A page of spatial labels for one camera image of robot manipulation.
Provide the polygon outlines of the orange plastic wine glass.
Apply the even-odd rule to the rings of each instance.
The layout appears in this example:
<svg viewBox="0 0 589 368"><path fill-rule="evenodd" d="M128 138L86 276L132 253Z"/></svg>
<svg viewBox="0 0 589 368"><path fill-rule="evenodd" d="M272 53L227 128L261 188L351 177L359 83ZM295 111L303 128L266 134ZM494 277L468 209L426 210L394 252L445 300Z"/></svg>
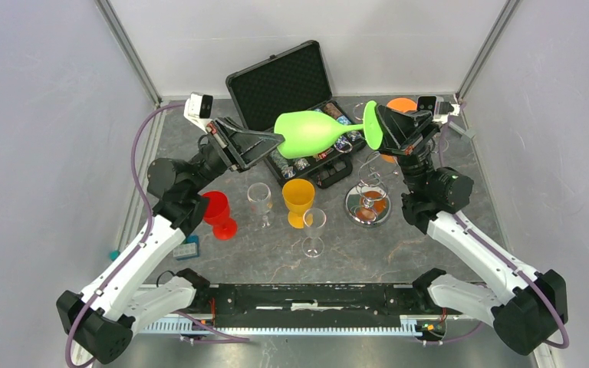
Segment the orange plastic wine glass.
<svg viewBox="0 0 589 368"><path fill-rule="evenodd" d="M401 113L416 112L416 103L414 101L412 101L411 99L403 98L403 97L395 98L395 99L391 100L390 102L388 102L384 106L387 106L387 107L394 109L394 110L398 110ZM383 131L381 130L381 128L380 128L380 131L382 133L382 138L381 138L379 145L381 144L381 142L383 140ZM394 137L394 139L396 141L401 140L402 138L407 138L407 137Z"/></svg>

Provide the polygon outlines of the clear wine glass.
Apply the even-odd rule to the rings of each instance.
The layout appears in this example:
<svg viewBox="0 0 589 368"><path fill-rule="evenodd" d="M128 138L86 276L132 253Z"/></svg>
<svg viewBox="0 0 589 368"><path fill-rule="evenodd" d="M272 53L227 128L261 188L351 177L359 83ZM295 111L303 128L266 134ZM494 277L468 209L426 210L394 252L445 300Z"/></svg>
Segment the clear wine glass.
<svg viewBox="0 0 589 368"><path fill-rule="evenodd" d="M309 258L319 257L324 250L324 241L321 236L327 224L325 212L318 208L311 208L304 213L305 239L302 242L302 250Z"/></svg>
<svg viewBox="0 0 589 368"><path fill-rule="evenodd" d="M271 209L273 204L269 186L263 182L250 185L247 191L247 199L258 227L270 227L272 223Z"/></svg>

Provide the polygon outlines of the green plastic wine glass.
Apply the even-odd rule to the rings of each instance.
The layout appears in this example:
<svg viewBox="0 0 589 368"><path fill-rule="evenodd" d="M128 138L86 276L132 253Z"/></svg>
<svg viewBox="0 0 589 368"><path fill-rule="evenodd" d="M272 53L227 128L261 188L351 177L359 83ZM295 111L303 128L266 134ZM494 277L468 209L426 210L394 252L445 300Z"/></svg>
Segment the green plastic wine glass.
<svg viewBox="0 0 589 368"><path fill-rule="evenodd" d="M371 100L364 108L363 123L343 125L332 117L312 110L281 114L273 132L283 136L278 146L286 159L313 156L333 146L337 139L350 131L361 130L367 145L378 150L383 142L383 129L377 119L378 103Z"/></svg>

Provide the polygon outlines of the yellow plastic wine glass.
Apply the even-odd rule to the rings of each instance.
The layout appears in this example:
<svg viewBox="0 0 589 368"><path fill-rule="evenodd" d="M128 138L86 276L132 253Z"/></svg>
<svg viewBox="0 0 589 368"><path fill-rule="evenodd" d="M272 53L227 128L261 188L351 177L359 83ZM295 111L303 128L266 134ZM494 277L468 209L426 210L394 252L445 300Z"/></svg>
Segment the yellow plastic wine glass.
<svg viewBox="0 0 589 368"><path fill-rule="evenodd" d="M281 194L288 209L289 225L302 229L304 227L304 213L314 203L314 185L306 179L292 179L284 184Z"/></svg>

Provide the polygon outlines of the red plastic wine glass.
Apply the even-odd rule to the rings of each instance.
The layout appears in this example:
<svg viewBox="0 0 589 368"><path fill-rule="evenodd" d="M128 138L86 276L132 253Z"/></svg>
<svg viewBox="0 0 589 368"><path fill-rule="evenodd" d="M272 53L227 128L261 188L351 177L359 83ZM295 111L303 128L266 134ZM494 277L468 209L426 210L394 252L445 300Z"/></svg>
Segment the red plastic wine glass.
<svg viewBox="0 0 589 368"><path fill-rule="evenodd" d="M226 194L220 191L210 191L203 193L202 197L209 200L203 220L212 227L214 237L222 241L233 238L238 231L238 226L231 217Z"/></svg>

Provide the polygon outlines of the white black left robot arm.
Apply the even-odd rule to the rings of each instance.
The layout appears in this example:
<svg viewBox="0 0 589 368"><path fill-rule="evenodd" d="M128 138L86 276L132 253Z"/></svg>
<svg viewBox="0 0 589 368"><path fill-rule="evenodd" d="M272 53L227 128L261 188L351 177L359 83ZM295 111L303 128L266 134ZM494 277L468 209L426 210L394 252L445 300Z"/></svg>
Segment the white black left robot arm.
<svg viewBox="0 0 589 368"><path fill-rule="evenodd" d="M144 294L138 289L150 273L204 219L210 200L201 191L226 171L251 169L285 141L281 134L247 130L225 119L209 121L204 140L189 160L159 158L147 170L147 192L156 197L147 206L146 227L118 258L81 292L65 291L56 306L67 332L65 360L78 345L90 355L83 365L108 364L118 358L146 327L175 311L204 311L210 302L206 287L177 275Z"/></svg>

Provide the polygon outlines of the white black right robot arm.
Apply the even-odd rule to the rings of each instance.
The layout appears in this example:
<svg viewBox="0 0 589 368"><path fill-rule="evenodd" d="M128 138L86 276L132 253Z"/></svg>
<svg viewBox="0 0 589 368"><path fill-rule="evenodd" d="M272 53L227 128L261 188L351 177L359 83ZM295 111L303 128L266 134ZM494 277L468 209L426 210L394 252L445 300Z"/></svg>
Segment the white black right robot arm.
<svg viewBox="0 0 589 368"><path fill-rule="evenodd" d="M423 313L455 310L491 327L521 355L542 344L566 349L568 300L564 278L540 272L493 241L464 214L473 180L434 164L429 146L439 132L432 112L402 113L376 102L364 110L368 146L396 159L407 187L406 222L448 248L481 279L471 284L434 268L414 281L412 301Z"/></svg>

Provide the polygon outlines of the black poker chip case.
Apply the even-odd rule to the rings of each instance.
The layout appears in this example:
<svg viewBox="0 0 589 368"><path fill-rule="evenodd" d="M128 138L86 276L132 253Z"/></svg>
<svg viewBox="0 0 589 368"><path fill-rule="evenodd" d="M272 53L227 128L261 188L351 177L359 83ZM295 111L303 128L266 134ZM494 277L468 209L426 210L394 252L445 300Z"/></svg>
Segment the black poker chip case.
<svg viewBox="0 0 589 368"><path fill-rule="evenodd" d="M225 81L244 127L271 132L283 113L313 110L348 126L356 119L334 99L317 41L306 41L280 54L230 74ZM361 132L340 136L333 146L313 156L286 159L273 151L265 163L283 186L291 179L309 179L327 189L349 176L350 156L366 146Z"/></svg>

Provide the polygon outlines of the green blue toy bricks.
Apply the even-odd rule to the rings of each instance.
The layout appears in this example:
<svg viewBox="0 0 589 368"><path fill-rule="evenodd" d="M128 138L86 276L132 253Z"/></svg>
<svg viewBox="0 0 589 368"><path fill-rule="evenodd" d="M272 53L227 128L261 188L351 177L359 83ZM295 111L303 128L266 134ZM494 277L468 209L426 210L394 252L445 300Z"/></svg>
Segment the green blue toy bricks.
<svg viewBox="0 0 589 368"><path fill-rule="evenodd" d="M173 258L177 261L183 261L191 258L198 258L199 250L199 236L189 235L180 245L173 249Z"/></svg>

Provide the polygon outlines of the grey metal floor bracket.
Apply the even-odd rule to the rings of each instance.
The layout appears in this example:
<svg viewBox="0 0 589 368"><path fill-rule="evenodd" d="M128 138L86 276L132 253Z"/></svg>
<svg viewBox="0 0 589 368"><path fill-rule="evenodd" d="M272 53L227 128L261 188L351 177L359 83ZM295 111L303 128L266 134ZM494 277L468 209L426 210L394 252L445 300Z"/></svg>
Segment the grey metal floor bracket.
<svg viewBox="0 0 589 368"><path fill-rule="evenodd" d="M448 127L459 134L461 140L472 141L475 137L474 129L466 129L461 127L458 123L449 120Z"/></svg>

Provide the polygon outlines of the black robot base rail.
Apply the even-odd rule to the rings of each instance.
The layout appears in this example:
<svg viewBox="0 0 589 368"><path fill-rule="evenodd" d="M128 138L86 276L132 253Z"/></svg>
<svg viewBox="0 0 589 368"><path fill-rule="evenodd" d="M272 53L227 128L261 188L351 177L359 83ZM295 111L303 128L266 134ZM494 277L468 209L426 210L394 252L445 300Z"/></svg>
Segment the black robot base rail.
<svg viewBox="0 0 589 368"><path fill-rule="evenodd" d="M190 268L176 276L196 296L176 315L188 337L212 329L235 337L395 336L437 341L456 310L437 307L410 284L213 284Z"/></svg>

